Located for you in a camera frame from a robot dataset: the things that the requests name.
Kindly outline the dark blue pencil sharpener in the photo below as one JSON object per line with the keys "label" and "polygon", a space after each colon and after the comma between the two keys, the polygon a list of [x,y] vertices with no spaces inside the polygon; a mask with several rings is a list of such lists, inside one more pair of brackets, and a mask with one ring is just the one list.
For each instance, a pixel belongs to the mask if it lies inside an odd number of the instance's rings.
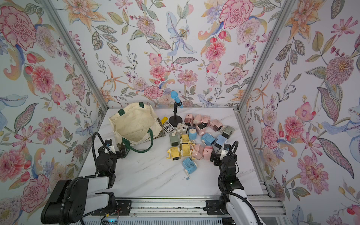
{"label": "dark blue pencil sharpener", "polygon": [[216,138],[216,141],[214,143],[214,146],[218,149],[222,149],[224,144],[227,142],[227,138],[222,136],[222,135],[219,135],[217,136]]}

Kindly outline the dark green pencil sharpener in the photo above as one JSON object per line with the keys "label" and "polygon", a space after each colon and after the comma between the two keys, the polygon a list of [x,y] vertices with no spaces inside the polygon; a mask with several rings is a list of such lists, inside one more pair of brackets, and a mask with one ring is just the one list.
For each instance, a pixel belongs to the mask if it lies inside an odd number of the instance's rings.
{"label": "dark green pencil sharpener", "polygon": [[226,139],[229,139],[231,135],[234,133],[234,131],[235,129],[232,126],[226,125],[222,129],[222,136],[225,137]]}

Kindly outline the yellow pencil sharpener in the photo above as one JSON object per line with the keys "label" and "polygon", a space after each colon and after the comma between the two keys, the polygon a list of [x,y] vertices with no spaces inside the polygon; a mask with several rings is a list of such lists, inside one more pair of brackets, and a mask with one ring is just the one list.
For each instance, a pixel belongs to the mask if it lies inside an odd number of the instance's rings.
{"label": "yellow pencil sharpener", "polygon": [[171,159],[173,161],[181,159],[181,153],[179,146],[172,147],[168,151],[168,157],[166,159]]}
{"label": "yellow pencil sharpener", "polygon": [[190,144],[190,139],[188,134],[181,135],[181,144]]}
{"label": "yellow pencil sharpener", "polygon": [[183,142],[181,144],[181,156],[190,157],[192,155],[192,148],[196,145],[194,142]]}

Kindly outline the cream canvas tote bag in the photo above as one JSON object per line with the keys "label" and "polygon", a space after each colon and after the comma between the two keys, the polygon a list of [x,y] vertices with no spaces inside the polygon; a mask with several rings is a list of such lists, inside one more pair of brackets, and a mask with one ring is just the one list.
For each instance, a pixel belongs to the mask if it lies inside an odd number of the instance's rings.
{"label": "cream canvas tote bag", "polygon": [[154,145],[154,140],[166,136],[152,106],[143,102],[132,103],[109,118],[118,148],[126,151],[146,153]]}

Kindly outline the light green pencil sharpener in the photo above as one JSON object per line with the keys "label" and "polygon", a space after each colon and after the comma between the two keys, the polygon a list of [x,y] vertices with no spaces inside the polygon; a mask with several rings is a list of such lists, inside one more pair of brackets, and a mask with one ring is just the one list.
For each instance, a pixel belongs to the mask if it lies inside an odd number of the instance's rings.
{"label": "light green pencil sharpener", "polygon": [[180,145],[180,136],[178,134],[177,130],[174,130],[169,134],[170,138],[170,144],[172,147],[179,146]]}

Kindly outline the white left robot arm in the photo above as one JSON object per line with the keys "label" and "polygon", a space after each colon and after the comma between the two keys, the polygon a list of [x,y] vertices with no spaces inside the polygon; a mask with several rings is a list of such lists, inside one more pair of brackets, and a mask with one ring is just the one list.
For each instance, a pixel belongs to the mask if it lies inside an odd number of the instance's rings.
{"label": "white left robot arm", "polygon": [[110,191],[122,153],[115,150],[111,139],[103,140],[98,132],[92,135],[91,150],[95,174],[57,182],[41,213],[42,224],[83,225],[85,217],[101,216],[100,223],[105,225],[106,217],[129,212],[131,202],[117,200]]}

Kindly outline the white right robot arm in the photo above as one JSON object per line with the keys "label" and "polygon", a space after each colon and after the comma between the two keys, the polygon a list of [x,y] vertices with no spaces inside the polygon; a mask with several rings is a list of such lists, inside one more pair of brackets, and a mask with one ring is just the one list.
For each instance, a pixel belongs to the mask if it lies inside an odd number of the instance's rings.
{"label": "white right robot arm", "polygon": [[238,146],[238,141],[224,144],[217,179],[220,196],[217,200],[207,200],[204,210],[209,216],[230,216],[236,225],[263,225],[263,220],[248,200],[244,186],[237,177]]}

